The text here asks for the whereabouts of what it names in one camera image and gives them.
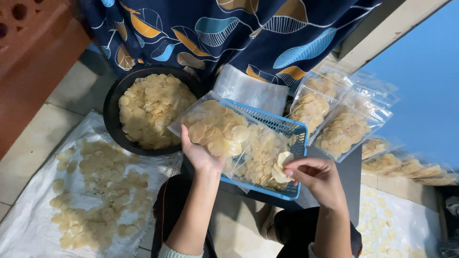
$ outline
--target navy blue curtain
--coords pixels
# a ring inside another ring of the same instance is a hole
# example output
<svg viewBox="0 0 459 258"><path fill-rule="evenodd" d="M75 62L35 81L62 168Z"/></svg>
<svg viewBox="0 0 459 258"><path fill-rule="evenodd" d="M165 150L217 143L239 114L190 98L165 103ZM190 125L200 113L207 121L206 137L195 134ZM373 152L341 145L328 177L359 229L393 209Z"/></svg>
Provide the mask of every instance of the navy blue curtain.
<svg viewBox="0 0 459 258"><path fill-rule="evenodd" d="M203 82L222 65L291 86L381 0L80 0L118 74L179 67Z"/></svg>

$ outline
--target tiled floor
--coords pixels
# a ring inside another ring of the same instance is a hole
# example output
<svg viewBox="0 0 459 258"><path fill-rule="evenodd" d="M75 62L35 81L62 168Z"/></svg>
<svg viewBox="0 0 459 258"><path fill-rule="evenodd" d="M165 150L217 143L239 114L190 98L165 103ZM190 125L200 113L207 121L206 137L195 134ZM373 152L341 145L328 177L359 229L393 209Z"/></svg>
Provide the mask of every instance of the tiled floor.
<svg viewBox="0 0 459 258"><path fill-rule="evenodd" d="M0 219L65 134L91 109L102 110L105 94L116 76L111 70L98 74L80 62L75 63L0 161ZM400 178L367 175L362 176L362 184L437 210L433 187ZM217 254L225 258L275 257L282 246L264 240L257 229L269 211L270 206L264 203L219 191L211 220ZM153 230L150 230L144 236L137 258L150 257L152 239Z"/></svg>

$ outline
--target hand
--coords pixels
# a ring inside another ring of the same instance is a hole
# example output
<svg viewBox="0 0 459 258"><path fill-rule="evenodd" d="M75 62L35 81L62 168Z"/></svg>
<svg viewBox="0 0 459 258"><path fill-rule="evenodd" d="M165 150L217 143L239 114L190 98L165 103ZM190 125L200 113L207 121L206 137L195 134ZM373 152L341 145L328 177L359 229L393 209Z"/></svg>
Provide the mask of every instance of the hand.
<svg viewBox="0 0 459 258"><path fill-rule="evenodd" d="M321 205L347 211L346 196L332 160L303 157L291 161L284 168L284 173L304 184Z"/></svg>
<svg viewBox="0 0 459 258"><path fill-rule="evenodd" d="M182 140L183 153L188 157L191 164L195 168L196 176L220 178L223 167L226 164L225 157L215 157L209 151L201 146L195 145L188 137L188 129L186 126L181 125L182 132L180 138Z"/></svg>

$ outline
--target black bowl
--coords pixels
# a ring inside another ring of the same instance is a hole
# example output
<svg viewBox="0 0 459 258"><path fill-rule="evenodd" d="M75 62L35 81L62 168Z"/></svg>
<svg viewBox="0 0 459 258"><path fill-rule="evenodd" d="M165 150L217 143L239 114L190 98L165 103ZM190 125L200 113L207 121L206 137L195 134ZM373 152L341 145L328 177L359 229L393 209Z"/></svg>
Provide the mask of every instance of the black bowl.
<svg viewBox="0 0 459 258"><path fill-rule="evenodd" d="M181 145L169 146L157 150L144 149L137 142L129 141L126 138L126 134L122 130L123 125L119 121L119 98L129 87L132 86L135 79L147 77L151 74L172 74L173 76L179 78L184 84L186 84L197 99L200 99L206 94L196 78L192 77L188 72L176 67L134 67L123 74L118 80L116 80L115 84L113 84L113 86L108 91L104 101L103 113L105 127L107 128L107 131L113 140L115 140L115 142L118 143L122 148L142 156L159 156L164 154L171 154L182 149Z"/></svg>

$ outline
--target person's left hand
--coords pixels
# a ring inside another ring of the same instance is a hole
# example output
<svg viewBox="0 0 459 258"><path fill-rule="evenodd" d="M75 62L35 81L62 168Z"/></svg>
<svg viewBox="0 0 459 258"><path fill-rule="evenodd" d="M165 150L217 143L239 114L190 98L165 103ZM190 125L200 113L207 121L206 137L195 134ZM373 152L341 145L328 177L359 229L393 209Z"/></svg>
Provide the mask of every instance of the person's left hand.
<svg viewBox="0 0 459 258"><path fill-rule="evenodd" d="M188 137L188 129L183 124L181 125L182 132L180 138L182 140L183 153L188 157L193 167L195 167L196 176L220 178L223 167L226 164L226 157L215 157L209 151L201 146L195 145Z"/></svg>

